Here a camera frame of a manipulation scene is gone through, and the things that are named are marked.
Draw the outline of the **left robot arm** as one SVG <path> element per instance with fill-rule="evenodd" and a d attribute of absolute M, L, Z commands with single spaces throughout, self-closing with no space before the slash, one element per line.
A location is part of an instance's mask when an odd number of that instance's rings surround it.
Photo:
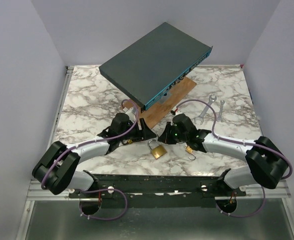
<path fill-rule="evenodd" d="M 143 118 L 132 121 L 129 115 L 117 113 L 111 125 L 93 140 L 70 145 L 52 143 L 32 170 L 32 176 L 54 195 L 76 189 L 91 198 L 97 194 L 97 178 L 87 171 L 77 171 L 80 163 L 113 152 L 121 142 L 142 142 L 155 137 Z"/>

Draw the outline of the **large brass padlock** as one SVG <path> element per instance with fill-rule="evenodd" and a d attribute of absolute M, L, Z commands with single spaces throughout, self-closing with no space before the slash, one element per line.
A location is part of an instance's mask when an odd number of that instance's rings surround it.
<path fill-rule="evenodd" d="M 147 146 L 150 149 L 151 155 L 155 159 L 158 159 L 158 158 L 164 156 L 167 153 L 166 149 L 155 139 L 149 140 L 148 143 L 147 143 Z"/>

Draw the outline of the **small brass padlock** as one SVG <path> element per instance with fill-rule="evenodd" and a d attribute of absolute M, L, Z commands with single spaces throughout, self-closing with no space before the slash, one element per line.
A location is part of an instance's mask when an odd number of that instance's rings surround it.
<path fill-rule="evenodd" d="M 185 145 L 184 147 L 185 151 L 189 154 L 188 158 L 194 161 L 196 159 L 196 155 L 193 153 L 193 150 L 188 145 Z"/>

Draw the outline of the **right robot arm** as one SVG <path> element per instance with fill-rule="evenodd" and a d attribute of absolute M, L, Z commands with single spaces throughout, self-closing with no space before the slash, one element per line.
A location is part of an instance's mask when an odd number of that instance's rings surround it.
<path fill-rule="evenodd" d="M 185 143 L 194 151 L 222 154 L 244 161 L 246 166 L 226 170 L 220 176 L 217 191 L 223 196 L 241 186 L 254 184 L 275 189 L 290 167 L 269 138 L 261 136 L 257 140 L 241 140 L 216 136 L 211 130 L 197 129 L 183 113 L 166 124 L 158 141 L 168 145 Z"/>

